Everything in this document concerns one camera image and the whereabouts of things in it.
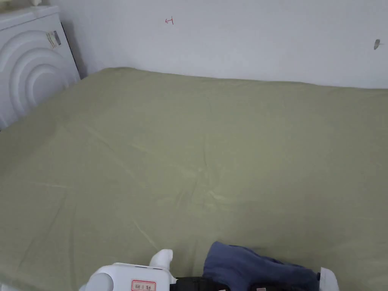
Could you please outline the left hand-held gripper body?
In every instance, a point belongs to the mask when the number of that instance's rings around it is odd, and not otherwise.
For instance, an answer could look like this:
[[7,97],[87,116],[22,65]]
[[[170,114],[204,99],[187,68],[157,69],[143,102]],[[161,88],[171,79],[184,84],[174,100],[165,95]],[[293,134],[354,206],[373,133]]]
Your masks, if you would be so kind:
[[114,263],[94,272],[81,291],[193,291],[191,279],[176,279],[170,273],[171,249],[156,253],[147,266]]

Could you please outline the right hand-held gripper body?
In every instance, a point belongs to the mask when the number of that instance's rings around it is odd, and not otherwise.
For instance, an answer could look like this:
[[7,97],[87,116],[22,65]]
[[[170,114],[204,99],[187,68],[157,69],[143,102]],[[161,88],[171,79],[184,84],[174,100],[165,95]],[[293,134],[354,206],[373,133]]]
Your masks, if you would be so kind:
[[318,273],[320,291],[339,291],[339,285],[335,273],[322,267]]

